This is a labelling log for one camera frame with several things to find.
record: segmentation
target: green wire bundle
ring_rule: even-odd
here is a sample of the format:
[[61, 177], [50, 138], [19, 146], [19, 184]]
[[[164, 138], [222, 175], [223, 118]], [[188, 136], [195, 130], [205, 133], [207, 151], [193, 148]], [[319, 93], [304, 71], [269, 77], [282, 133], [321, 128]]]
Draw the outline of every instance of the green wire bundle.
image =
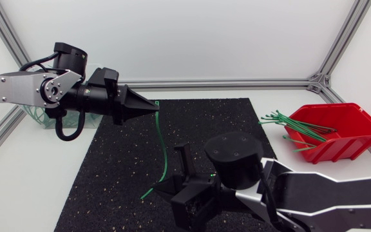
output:
[[[258, 122], [259, 124], [266, 124], [266, 123], [275, 123], [278, 125], [286, 126], [288, 128], [291, 128], [299, 133], [302, 133], [312, 139], [316, 139], [320, 142], [326, 142], [326, 138], [321, 135], [321, 133], [332, 133], [337, 131], [334, 128], [328, 128], [325, 126], [318, 126], [315, 124], [310, 124], [306, 122], [301, 122], [297, 121], [294, 119], [291, 119], [288, 116], [285, 116], [284, 114], [280, 113], [278, 110], [276, 110], [277, 113], [271, 112], [271, 115], [266, 115], [265, 117], [261, 117], [263, 120], [268, 120], [268, 122]], [[289, 137], [283, 136], [284, 139], [291, 140], [293, 142], [301, 143], [301, 144], [306, 144], [309, 145], [308, 148], [302, 148], [294, 151], [304, 151], [304, 150], [309, 150], [313, 149], [316, 147], [316, 145], [309, 144], [307, 142], [302, 142], [298, 140], [293, 140], [290, 139]]]

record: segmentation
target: silver arm plate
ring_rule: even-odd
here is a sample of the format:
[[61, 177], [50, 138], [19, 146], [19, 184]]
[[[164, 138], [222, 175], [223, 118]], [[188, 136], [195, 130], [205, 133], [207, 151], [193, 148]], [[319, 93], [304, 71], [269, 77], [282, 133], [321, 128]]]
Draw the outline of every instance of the silver arm plate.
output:
[[[73, 71], [58, 76], [54, 73], [32, 73], [31, 75], [0, 76], [0, 103], [9, 102], [44, 108], [54, 108], [59, 105], [65, 93], [81, 78]], [[41, 84], [46, 79], [44, 89]], [[46, 102], [41, 94], [52, 102]]]

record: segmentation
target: green wire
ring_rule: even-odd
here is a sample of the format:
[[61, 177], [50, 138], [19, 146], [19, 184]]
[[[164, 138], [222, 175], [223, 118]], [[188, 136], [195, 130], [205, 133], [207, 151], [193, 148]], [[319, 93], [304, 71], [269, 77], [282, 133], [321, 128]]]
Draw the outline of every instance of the green wire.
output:
[[[155, 101], [155, 104], [157, 106], [160, 106], [160, 102], [159, 101]], [[164, 172], [162, 173], [162, 176], [161, 176], [161, 179], [159, 180], [159, 182], [161, 182], [162, 180], [164, 180], [164, 178], [166, 177], [166, 173], [167, 173], [167, 150], [166, 150], [166, 145], [164, 144], [164, 139], [162, 138], [162, 134], [161, 134], [161, 130], [160, 130], [160, 123], [159, 123], [159, 119], [158, 119], [158, 111], [155, 112], [155, 125], [157, 127], [157, 133], [158, 133], [158, 138], [160, 139], [160, 143], [161, 143], [161, 146], [162, 146], [162, 153], [164, 154]], [[153, 188], [149, 189], [147, 191], [147, 193], [145, 193], [142, 197], [140, 197], [140, 199], [144, 199], [147, 195], [149, 195], [149, 193], [151, 193], [153, 190]]]
[[[304, 134], [304, 135], [306, 135], [306, 136], [308, 136], [312, 139], [316, 139], [320, 142], [326, 142], [326, 138], [324, 138], [324, 136], [322, 136], [322, 134], [320, 134], [320, 133], [332, 133], [332, 132], [337, 131], [334, 128], [319, 126], [319, 125], [315, 125], [315, 124], [311, 124], [311, 123], [307, 123], [307, 122], [301, 122], [301, 121], [291, 119], [290, 117], [285, 116], [282, 113], [280, 113], [278, 110], [276, 110], [276, 112], [277, 113], [271, 112], [270, 115], [266, 115], [266, 118], [261, 117], [261, 119], [266, 120], [266, 122], [259, 122], [259, 124], [275, 123], [275, 124], [278, 124], [278, 125], [286, 126], [286, 127], [291, 128], [291, 129], [293, 129], [293, 130], [295, 130], [299, 133], [302, 133], [302, 134]], [[309, 143], [302, 142], [302, 141], [292, 140], [291, 138], [288, 138], [288, 137], [285, 137], [285, 136], [283, 136], [283, 138], [291, 140], [293, 142], [306, 144], [306, 145], [309, 146], [307, 148], [301, 148], [301, 149], [297, 149], [297, 150], [294, 150], [294, 151], [305, 151], [305, 150], [313, 149], [313, 148], [316, 147], [316, 145], [309, 144]]]

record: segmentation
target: metal bracket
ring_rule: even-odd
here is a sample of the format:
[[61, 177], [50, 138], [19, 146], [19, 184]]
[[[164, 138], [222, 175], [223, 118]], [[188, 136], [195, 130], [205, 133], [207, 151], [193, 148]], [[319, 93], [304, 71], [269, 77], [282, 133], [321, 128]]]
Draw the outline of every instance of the metal bracket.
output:
[[322, 88], [330, 87], [330, 75], [322, 74], [317, 72], [314, 75], [311, 75], [307, 80], [310, 84], [307, 86], [307, 90], [319, 94]]

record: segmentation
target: black end effector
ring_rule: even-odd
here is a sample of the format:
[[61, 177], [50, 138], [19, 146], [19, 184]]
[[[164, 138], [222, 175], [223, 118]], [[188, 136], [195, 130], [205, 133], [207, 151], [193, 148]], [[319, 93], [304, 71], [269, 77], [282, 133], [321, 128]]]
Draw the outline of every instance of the black end effector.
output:
[[[206, 144], [206, 150], [212, 148], [213, 143], [210, 141]], [[235, 197], [235, 190], [222, 184], [221, 176], [196, 173], [189, 144], [179, 144], [175, 149], [181, 153], [183, 175], [173, 175], [153, 187], [157, 194], [171, 203], [178, 227], [187, 231], [203, 231], [205, 223], [223, 210], [251, 213], [251, 210]]]
[[[60, 139], [69, 141], [77, 138], [83, 127], [85, 113], [111, 115], [114, 124], [121, 125], [128, 119], [146, 115], [159, 110], [153, 102], [140, 96], [127, 85], [119, 86], [119, 73], [109, 68], [97, 68], [90, 80], [82, 84], [85, 78], [87, 53], [65, 43], [56, 43], [54, 54], [54, 68], [51, 72], [58, 74], [71, 70], [83, 78], [77, 82], [60, 100], [60, 106], [46, 108], [49, 118], [56, 119], [55, 130]], [[79, 111], [77, 131], [70, 136], [62, 133], [62, 118], [67, 110]]]
[[76, 84], [61, 99], [64, 110], [111, 115], [114, 124], [159, 110], [153, 102], [140, 96], [127, 85], [119, 86], [119, 73], [97, 68], [86, 84]]

